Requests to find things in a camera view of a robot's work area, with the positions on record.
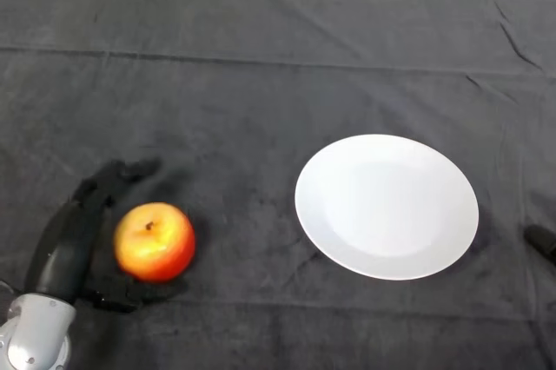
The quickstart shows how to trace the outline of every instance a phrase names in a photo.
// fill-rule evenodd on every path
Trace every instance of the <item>robotic hand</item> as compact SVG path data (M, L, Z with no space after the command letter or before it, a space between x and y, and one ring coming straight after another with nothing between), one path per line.
M158 166L155 160L110 162L84 180L50 220L22 294L12 302L8 321L0 327L0 370L64 370L70 359L68 329L76 316L73 304L78 297L85 296L96 307L123 312L138 306L139 298L127 287L120 287L121 296L115 297L99 290L85 291L84 283L107 211Z

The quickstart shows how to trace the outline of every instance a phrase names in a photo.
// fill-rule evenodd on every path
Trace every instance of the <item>white plate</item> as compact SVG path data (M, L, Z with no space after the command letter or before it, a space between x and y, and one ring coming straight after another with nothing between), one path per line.
M295 208L322 253L393 281L450 266L479 223L463 173L438 151L394 135L357 135L319 151L299 176Z

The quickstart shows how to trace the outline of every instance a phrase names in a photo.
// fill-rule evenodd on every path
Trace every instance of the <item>gray cloth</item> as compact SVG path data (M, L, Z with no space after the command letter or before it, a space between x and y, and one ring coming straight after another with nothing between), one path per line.
M187 290L119 316L80 306L73 368L553 369L556 0L0 0L0 272L110 158L164 170L116 212L174 203L195 225ZM409 137L480 204L453 266L347 271L293 204L342 137Z

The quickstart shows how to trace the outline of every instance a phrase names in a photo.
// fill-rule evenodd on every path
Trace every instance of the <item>apple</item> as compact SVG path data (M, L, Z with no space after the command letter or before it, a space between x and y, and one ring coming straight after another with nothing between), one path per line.
M188 217L168 203L133 208L116 227L120 268L140 281L164 282L179 275L193 259L195 235Z

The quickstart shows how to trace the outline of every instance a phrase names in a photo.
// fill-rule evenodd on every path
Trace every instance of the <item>black object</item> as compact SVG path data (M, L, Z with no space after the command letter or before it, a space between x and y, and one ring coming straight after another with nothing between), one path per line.
M529 244L544 255L554 266L556 266L556 234L552 231L541 227L540 225L531 225L526 228L524 233L525 239Z
M73 304L83 293L96 236L108 209L159 166L157 160L132 164L113 161L82 181L43 231L23 292L45 294Z
M165 301L184 288L181 280L152 285L120 274L95 280L82 291L80 297L89 301L96 309L128 314L139 307Z

